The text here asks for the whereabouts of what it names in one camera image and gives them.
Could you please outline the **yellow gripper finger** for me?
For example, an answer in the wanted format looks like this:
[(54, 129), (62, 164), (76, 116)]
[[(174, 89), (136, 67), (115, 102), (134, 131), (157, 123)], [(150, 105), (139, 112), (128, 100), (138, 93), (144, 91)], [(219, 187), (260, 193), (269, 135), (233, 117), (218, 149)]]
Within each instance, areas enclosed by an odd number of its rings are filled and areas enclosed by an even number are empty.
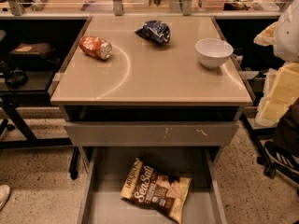
[(264, 47), (273, 45), (276, 26), (276, 21), (268, 25), (264, 30), (255, 36), (253, 43)]

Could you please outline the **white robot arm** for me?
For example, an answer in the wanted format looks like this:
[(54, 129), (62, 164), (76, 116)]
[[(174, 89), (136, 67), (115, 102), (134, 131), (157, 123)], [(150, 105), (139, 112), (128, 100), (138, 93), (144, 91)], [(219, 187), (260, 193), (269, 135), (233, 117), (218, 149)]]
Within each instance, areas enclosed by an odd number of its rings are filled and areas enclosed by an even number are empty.
[(286, 62), (299, 62), (299, 0), (293, 0), (279, 19), (255, 36), (253, 42), (272, 46), (274, 55)]

